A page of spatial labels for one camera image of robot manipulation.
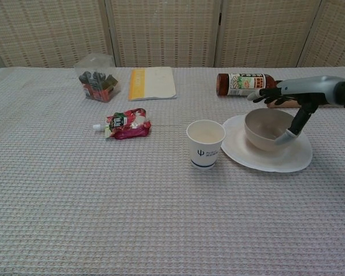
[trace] woven folding screen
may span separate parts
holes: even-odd
[[[0,57],[5,66],[71,67],[90,52],[108,53],[104,7],[99,0],[0,0]]]
[[[119,65],[213,66],[221,1],[108,1]]]
[[[299,66],[345,66],[345,0],[323,0]]]
[[[217,67],[295,67],[320,0],[224,0]]]

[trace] yellow notebook cover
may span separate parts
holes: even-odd
[[[171,67],[148,67],[132,70],[130,101],[144,99],[172,99],[177,97],[173,69]]]

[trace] plastic container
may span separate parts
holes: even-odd
[[[117,80],[113,77],[114,58],[102,53],[91,53],[74,65],[86,98],[109,102],[116,92]]]
[[[218,74],[216,93],[218,96],[248,96],[262,88],[275,88],[279,82],[267,74]]]

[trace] white plate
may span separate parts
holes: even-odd
[[[311,163],[312,146],[304,132],[282,151],[262,151],[246,138],[245,117],[246,115],[234,116],[223,124],[226,138],[221,148],[232,160],[256,170],[278,173],[300,171]]]

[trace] clear plastic box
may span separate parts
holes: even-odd
[[[90,53],[74,65],[79,81],[87,98],[101,102],[111,100],[116,92],[117,80],[113,77],[115,62],[113,56]]]

